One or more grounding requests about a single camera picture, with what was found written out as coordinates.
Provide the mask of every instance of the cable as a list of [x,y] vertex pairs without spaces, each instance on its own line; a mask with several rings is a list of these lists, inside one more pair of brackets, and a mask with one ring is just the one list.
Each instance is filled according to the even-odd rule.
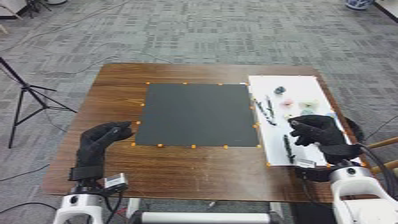
[[123,192],[119,192],[119,199],[118,199],[116,207],[112,209],[112,212],[110,212],[110,215],[109,215],[109,220],[107,220],[105,224],[109,224],[110,221],[112,221],[114,215],[116,215],[116,212],[118,212],[118,209],[119,209],[119,206],[121,206],[121,200],[123,200]]
[[43,18],[43,23],[31,29],[29,34],[23,36],[23,38],[18,40],[16,44],[0,50],[0,52],[11,50],[18,45],[22,45],[27,41],[23,41],[27,39],[27,36],[31,35],[32,31],[36,31],[39,29],[39,27],[48,23],[48,21],[52,21],[52,17],[54,15],[57,15],[57,12],[52,13],[52,15],[48,17]]
[[151,55],[150,53],[139,52],[141,54],[148,55],[150,57],[153,57],[155,59],[158,59],[160,61],[167,62],[169,64],[173,64],[173,62],[162,58],[158,58],[155,55]]
[[[100,47],[103,47],[107,44],[110,44],[110,43],[102,44],[102,45],[94,48],[94,50],[100,49]],[[41,49],[43,51],[50,52],[52,54],[57,54],[55,52],[48,51],[45,48],[41,48],[41,47],[36,47],[36,48]],[[94,50],[93,50],[93,52],[91,52],[89,54],[84,55],[84,57],[87,57],[87,56],[91,56],[93,54],[96,54],[96,53],[94,53]],[[73,74],[78,74],[78,73],[86,72],[86,71],[89,70],[89,68],[91,68],[100,62],[103,62],[107,59],[110,59],[110,58],[114,58],[114,57],[119,57],[119,55],[116,54],[116,55],[105,57],[102,60],[98,60],[96,62],[93,62],[91,65],[89,65],[84,69],[80,69],[77,72],[46,72],[43,75],[52,74],[52,73],[64,73],[64,74],[71,74],[71,75],[73,75]]]
[[388,188],[388,194],[393,198],[397,198],[395,196],[395,183],[397,183],[397,177],[395,174],[391,172],[391,170],[388,169],[388,167],[384,166],[382,160],[377,157],[375,153],[372,152],[372,150],[368,149],[368,147],[365,145],[361,145],[361,150],[365,152],[365,154],[368,155],[370,159],[373,160],[381,170],[382,170],[382,175],[384,175],[384,179],[386,179],[386,188]]
[[91,215],[87,217],[86,224],[91,224]]
[[306,177],[302,178],[302,190],[304,190],[304,193],[306,193],[306,196],[308,196],[308,200],[313,203],[313,205],[317,205],[322,208],[333,209],[333,207],[329,207],[327,205],[324,205],[322,203],[318,203],[315,201],[315,199],[313,199],[313,196],[311,196],[309,190],[308,190],[308,179],[306,179]]
[[70,22],[70,24],[62,25],[64,28],[59,27],[59,28],[55,28],[54,30],[50,30],[48,32],[36,34],[32,37],[29,37],[29,34],[27,34],[27,36],[23,37],[22,41],[18,41],[18,43],[15,44],[15,46],[11,46],[11,47],[6,48],[4,50],[0,50],[0,52],[11,50],[16,46],[23,45],[23,44],[27,43],[27,41],[31,41],[36,37],[39,37],[39,36],[43,36],[43,35],[46,35],[46,34],[50,34],[50,33],[61,32],[61,31],[64,31],[64,30],[68,30],[68,29],[71,29],[71,28],[80,24],[80,22],[82,22],[86,19],[89,19],[91,17],[94,17],[96,15],[100,15],[102,13],[105,13],[109,10],[112,10],[112,9],[118,8],[119,6],[123,6],[130,1],[132,1],[132,0],[128,0],[126,2],[123,2],[119,5],[109,7],[107,9],[100,9],[100,10],[96,10],[96,11],[94,11],[94,12],[93,12],[82,19],[75,20],[73,22]]
[[142,203],[144,203],[144,205],[146,205],[146,211],[150,212],[150,211],[151,211],[151,205],[150,205],[150,203],[146,202],[146,199],[142,199],[141,201],[142,201]]
[[[86,72],[89,69],[91,69],[91,67],[100,63],[100,62],[103,62],[107,59],[110,59],[110,58],[114,58],[114,57],[118,57],[118,55],[112,55],[112,56],[109,56],[107,58],[103,58],[102,60],[98,60],[82,70],[78,70],[77,72],[48,72],[48,73],[45,73],[43,75],[46,75],[46,74],[52,74],[52,73],[64,73],[64,74],[78,74],[78,73],[82,73],[82,72]],[[13,79],[13,81],[15,82],[18,82],[16,81],[16,79],[11,77],[11,75],[9,75],[9,73],[4,71],[4,73],[6,73],[6,75],[7,75],[7,77]]]
[[[116,43],[116,42],[103,43],[103,44],[91,50],[91,53],[89,53],[89,54],[84,54],[84,56],[89,56],[89,55],[96,54],[94,51],[96,51],[103,46],[107,46],[109,44],[114,44],[114,43]],[[41,50],[46,51],[50,54],[59,54],[59,52],[50,51],[46,48],[43,48],[43,47],[39,47],[39,46],[31,46],[31,47],[41,49]]]
[[377,130],[372,132],[370,136],[365,138],[365,141],[370,139],[370,137],[377,134],[377,132],[381,131],[381,129],[384,128],[384,126],[391,123],[391,121],[398,118],[398,115],[384,122],[384,124],[381,125],[381,127],[377,128]]
[[23,175],[27,175],[27,174],[38,172],[38,171],[43,170],[48,166],[50,166],[50,164],[46,164],[38,170],[32,170],[32,171],[29,171],[27,173],[22,173],[22,174],[18,174],[18,175],[13,176],[13,177],[7,177],[7,178],[0,179],[0,181],[11,180],[11,179],[15,179],[16,177],[20,177],[20,176],[23,176]]
[[23,204],[13,206],[11,208],[7,208],[4,211],[0,211],[0,215],[2,215],[7,211],[11,211],[15,208],[20,208],[20,207],[25,206],[25,205],[43,205],[43,206],[46,206],[48,208],[52,208],[52,209],[57,211],[57,208],[55,208],[52,205],[48,205],[46,203],[43,203],[43,202],[27,202],[27,203],[23,203]]
[[54,124],[54,121],[52,121],[50,115],[48,115],[48,113],[46,113],[46,110],[45,110],[45,114],[46,114],[46,119],[48,119],[48,121],[50,121],[52,126],[54,126],[62,132],[66,132],[66,130]]
[[103,200],[105,200],[107,209],[112,212],[114,209],[112,209],[112,206],[110,206],[109,197],[105,195],[102,195],[102,196],[103,196]]

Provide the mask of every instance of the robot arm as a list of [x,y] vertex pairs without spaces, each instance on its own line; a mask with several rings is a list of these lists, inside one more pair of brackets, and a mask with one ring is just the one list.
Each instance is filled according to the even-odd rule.
[[290,119],[292,135],[299,136],[297,145],[320,143],[320,151],[327,162],[336,166],[331,169],[301,169],[297,176],[333,184],[333,209],[340,224],[395,224],[398,223],[398,202],[381,186],[370,170],[359,166],[354,159],[363,152],[363,145],[347,145],[343,133],[331,117],[308,115]]
[[102,202],[109,195],[126,189],[126,178],[123,174],[107,178],[105,188],[96,181],[103,178],[105,149],[116,141],[134,135],[130,124],[130,121],[110,122],[82,134],[77,165],[70,173],[70,180],[77,181],[77,186],[62,198],[54,224],[64,224],[66,220],[78,215],[89,215],[93,224],[103,224]]

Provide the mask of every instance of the small object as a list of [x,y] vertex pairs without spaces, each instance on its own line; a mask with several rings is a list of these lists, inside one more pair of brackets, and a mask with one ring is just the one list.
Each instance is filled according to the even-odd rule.
[[288,120],[290,118],[293,118],[295,116],[293,116],[293,114],[292,113],[288,113],[288,114],[285,114],[285,119]]
[[290,164],[295,163],[295,155],[292,153],[292,147],[290,147],[290,138],[288,135],[283,136],[283,142],[285,142],[285,148],[286,148],[286,152],[288,152],[288,159],[290,159]]
[[301,102],[301,107],[302,108],[311,108],[311,109],[317,109],[318,107],[318,100],[306,100]]
[[105,178],[105,195],[110,196],[114,193],[128,189],[128,179],[125,173],[116,174]]
[[293,101],[292,99],[286,99],[286,100],[283,101],[281,105],[283,105],[285,107],[290,107],[290,106],[293,105],[293,103],[295,103],[295,101]]
[[304,116],[304,115],[313,115],[313,114],[315,114],[313,110],[309,110],[309,109],[304,109],[304,110],[302,110],[302,113],[301,113],[302,116]]
[[286,88],[285,88],[283,86],[279,86],[279,87],[276,88],[276,90],[274,90],[274,93],[276,93],[277,95],[283,95],[285,92],[286,92]]
[[272,119],[276,118],[276,114],[274,114],[274,108],[272,108],[272,102],[270,102],[270,97],[267,96],[267,103],[269,103],[269,108],[267,110],[270,111],[270,117]]

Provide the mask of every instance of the metal stand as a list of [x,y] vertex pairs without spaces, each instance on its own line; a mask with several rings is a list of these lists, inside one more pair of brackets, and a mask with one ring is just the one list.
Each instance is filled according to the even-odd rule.
[[[16,115],[15,115],[15,122],[13,122],[13,130],[11,130],[11,137],[9,137],[9,148],[13,148],[13,142],[15,142],[15,134],[16,134],[16,127],[18,125],[34,117],[34,115],[46,109],[50,110],[61,110],[61,111],[71,111],[77,113],[77,111],[57,101],[54,100],[36,89],[48,90],[57,92],[55,89],[50,89],[46,87],[31,85],[20,75],[16,74],[15,69],[11,68],[4,58],[0,57],[0,64],[4,65],[16,82],[22,84],[22,92],[20,92],[20,100],[18,100],[18,106],[16,106]],[[22,112],[22,103],[23,103],[23,95],[29,93],[41,105],[41,108],[34,111],[34,113],[20,120],[20,112]],[[50,100],[59,106],[50,106],[46,103],[46,100]]]

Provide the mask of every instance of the black mat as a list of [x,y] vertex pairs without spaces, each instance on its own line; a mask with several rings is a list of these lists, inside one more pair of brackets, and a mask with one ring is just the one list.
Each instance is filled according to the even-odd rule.
[[260,144],[245,85],[151,84],[141,121],[139,145]]

